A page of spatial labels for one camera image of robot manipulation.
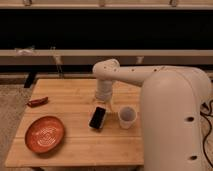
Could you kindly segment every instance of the smartphone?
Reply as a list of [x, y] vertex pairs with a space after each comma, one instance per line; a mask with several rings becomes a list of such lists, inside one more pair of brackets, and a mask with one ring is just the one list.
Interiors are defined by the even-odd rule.
[[89, 126], [95, 129], [102, 128], [105, 117], [106, 117], [106, 109], [96, 107], [92, 119], [90, 120]]

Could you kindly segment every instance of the orange plate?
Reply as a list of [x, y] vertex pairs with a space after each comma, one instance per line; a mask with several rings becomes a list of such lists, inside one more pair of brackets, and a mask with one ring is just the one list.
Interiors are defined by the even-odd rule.
[[53, 116], [34, 121], [25, 134], [26, 146], [35, 153], [45, 153], [56, 147], [64, 136], [62, 122]]

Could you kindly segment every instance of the wooden tabletop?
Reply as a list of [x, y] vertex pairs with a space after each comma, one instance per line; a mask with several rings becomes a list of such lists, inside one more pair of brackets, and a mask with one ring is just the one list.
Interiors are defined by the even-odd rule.
[[[7, 156], [6, 167], [143, 165], [140, 116], [128, 129], [121, 129], [117, 112], [128, 105], [138, 111], [140, 88], [121, 82], [113, 86], [112, 109], [102, 131], [88, 123], [96, 108], [95, 79], [40, 79], [31, 100], [49, 97], [49, 103], [26, 107]], [[36, 119], [52, 115], [64, 124], [63, 142], [49, 153], [36, 155], [25, 145], [25, 132]]]

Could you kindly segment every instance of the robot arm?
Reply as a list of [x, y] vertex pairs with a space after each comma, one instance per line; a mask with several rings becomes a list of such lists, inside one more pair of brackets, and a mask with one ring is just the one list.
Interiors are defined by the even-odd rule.
[[96, 98], [108, 101], [114, 81], [141, 87], [145, 171], [202, 171], [200, 106], [211, 81], [197, 68], [120, 67], [112, 59], [94, 65]]

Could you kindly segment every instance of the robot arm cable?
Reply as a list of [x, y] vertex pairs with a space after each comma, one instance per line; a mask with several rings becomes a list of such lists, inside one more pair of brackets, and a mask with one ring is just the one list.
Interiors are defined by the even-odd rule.
[[213, 163], [209, 159], [209, 156], [207, 155], [206, 148], [205, 148], [206, 141], [208, 140], [208, 137], [211, 134], [212, 129], [213, 129], [211, 121], [207, 118], [207, 117], [213, 117], [213, 115], [211, 115], [212, 114], [212, 103], [213, 103], [213, 100], [211, 100], [209, 102], [209, 112], [208, 113], [200, 112], [200, 115], [208, 122], [208, 125], [209, 125], [209, 130], [208, 130], [207, 134], [203, 138], [203, 153], [204, 153], [204, 156], [205, 156], [207, 162], [213, 168]]

